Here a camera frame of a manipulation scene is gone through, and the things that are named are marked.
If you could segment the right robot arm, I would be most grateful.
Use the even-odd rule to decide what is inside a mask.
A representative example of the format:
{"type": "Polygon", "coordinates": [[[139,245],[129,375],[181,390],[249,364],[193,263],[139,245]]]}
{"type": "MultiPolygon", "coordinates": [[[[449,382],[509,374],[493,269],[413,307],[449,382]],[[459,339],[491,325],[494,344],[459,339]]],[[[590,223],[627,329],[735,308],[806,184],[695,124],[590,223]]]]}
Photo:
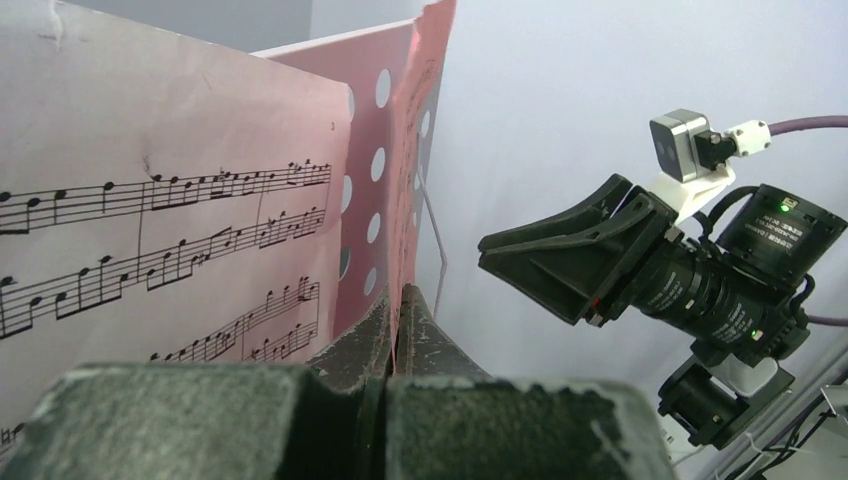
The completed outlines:
{"type": "Polygon", "coordinates": [[[696,218],[691,239],[669,204],[615,174],[557,215],[483,237],[479,265],[569,324],[635,308],[690,335],[658,411],[720,449],[792,383],[779,362],[808,338],[811,268],[847,223],[767,184],[696,218]]]}

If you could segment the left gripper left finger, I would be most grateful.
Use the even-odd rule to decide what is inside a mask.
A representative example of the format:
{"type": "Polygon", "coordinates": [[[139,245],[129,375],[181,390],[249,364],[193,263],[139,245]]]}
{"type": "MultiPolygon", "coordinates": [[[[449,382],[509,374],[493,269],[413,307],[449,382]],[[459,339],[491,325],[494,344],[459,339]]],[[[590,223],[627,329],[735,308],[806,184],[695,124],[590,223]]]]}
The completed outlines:
{"type": "Polygon", "coordinates": [[[388,297],[304,364],[89,363],[37,402],[5,479],[379,479],[388,297]]]}

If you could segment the pink sheet music page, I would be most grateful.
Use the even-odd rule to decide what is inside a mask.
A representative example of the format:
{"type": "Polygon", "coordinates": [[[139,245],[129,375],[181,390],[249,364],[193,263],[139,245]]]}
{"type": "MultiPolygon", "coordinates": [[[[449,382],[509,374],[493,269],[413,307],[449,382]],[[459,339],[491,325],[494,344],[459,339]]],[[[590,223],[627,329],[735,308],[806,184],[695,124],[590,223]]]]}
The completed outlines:
{"type": "Polygon", "coordinates": [[[403,75],[391,96],[391,149],[388,154],[387,233],[390,325],[400,326],[402,291],[415,278],[417,230],[413,223],[421,117],[442,73],[456,3],[437,1],[414,21],[403,75]]]}

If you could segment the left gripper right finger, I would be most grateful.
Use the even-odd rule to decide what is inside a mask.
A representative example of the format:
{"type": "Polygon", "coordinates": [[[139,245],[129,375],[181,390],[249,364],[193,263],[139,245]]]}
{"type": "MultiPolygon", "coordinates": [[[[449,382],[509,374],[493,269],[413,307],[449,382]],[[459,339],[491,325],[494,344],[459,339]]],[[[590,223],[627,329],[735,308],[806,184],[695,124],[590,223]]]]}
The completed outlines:
{"type": "Polygon", "coordinates": [[[630,385],[485,374],[403,292],[386,386],[389,479],[672,479],[655,413],[630,385]]]}

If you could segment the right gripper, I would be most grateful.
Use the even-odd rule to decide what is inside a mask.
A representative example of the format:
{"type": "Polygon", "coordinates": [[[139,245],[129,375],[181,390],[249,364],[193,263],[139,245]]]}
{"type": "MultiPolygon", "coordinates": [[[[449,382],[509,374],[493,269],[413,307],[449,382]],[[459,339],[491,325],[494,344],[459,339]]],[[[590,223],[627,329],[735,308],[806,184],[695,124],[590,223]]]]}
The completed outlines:
{"type": "Polygon", "coordinates": [[[634,278],[677,216],[613,174],[561,213],[484,236],[478,265],[570,325],[602,326],[632,304],[634,278]]]}

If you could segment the white sheet music page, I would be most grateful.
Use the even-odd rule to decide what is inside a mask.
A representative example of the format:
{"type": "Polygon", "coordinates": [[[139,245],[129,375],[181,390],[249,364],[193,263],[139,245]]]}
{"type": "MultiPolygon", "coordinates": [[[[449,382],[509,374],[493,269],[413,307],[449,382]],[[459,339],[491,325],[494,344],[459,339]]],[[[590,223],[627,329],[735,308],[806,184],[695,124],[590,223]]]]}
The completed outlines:
{"type": "Polygon", "coordinates": [[[1,455],[89,361],[331,337],[349,88],[63,1],[1,5],[1,455]]]}

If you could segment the lilac perforated music stand desk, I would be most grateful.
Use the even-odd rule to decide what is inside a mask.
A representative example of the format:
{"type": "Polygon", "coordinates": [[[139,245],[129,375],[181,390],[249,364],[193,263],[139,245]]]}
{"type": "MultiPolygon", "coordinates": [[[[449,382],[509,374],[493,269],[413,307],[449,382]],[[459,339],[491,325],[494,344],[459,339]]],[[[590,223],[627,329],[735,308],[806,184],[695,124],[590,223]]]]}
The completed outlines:
{"type": "Polygon", "coordinates": [[[353,107],[343,183],[341,262],[331,336],[337,338],[370,310],[388,279],[387,160],[390,112],[377,99],[395,91],[404,73],[415,22],[375,27],[258,51],[258,56],[346,83],[353,107]]]}

